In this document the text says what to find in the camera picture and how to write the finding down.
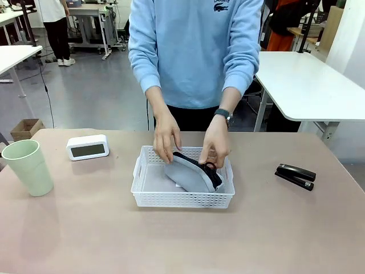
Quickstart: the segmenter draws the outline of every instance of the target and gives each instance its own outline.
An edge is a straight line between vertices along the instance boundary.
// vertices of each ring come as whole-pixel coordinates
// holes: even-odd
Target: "light green cup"
[[[37,141],[12,143],[1,154],[30,195],[43,196],[52,190],[53,181]]]

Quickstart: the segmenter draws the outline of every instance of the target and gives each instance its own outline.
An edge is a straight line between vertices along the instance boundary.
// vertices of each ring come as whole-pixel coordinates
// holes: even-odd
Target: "digital clock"
[[[109,155],[108,139],[103,134],[71,138],[66,150],[72,161],[105,157]]]

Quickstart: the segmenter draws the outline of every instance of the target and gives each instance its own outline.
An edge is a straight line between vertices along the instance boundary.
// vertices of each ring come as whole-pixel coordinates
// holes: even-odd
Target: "basket handle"
[[[137,171],[141,168],[141,159],[140,157],[137,158],[135,169],[133,170],[133,178],[136,177]]]
[[[230,160],[229,160],[228,158],[226,158],[225,168],[226,168],[226,170],[227,170],[227,177],[228,177],[228,180],[233,181],[233,170],[232,170],[232,165],[230,164]]]

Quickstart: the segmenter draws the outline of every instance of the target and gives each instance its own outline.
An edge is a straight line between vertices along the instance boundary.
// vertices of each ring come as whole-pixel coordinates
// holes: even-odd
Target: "black pants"
[[[56,22],[45,22],[48,41],[57,59],[70,58],[70,48],[68,47],[68,33],[66,17]]]
[[[167,106],[179,125],[180,131],[206,131],[218,107],[189,110]]]

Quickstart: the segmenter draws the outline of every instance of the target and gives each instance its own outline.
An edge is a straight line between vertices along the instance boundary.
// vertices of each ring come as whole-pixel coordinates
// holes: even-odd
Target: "hand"
[[[156,116],[155,140],[153,141],[153,150],[167,164],[173,162],[171,135],[174,138],[175,145],[181,150],[180,129],[175,118],[171,115],[168,108]]]
[[[224,159],[229,153],[230,148],[226,119],[222,115],[215,115],[205,133],[199,163],[205,164],[206,162],[211,162],[217,168],[222,168]]]

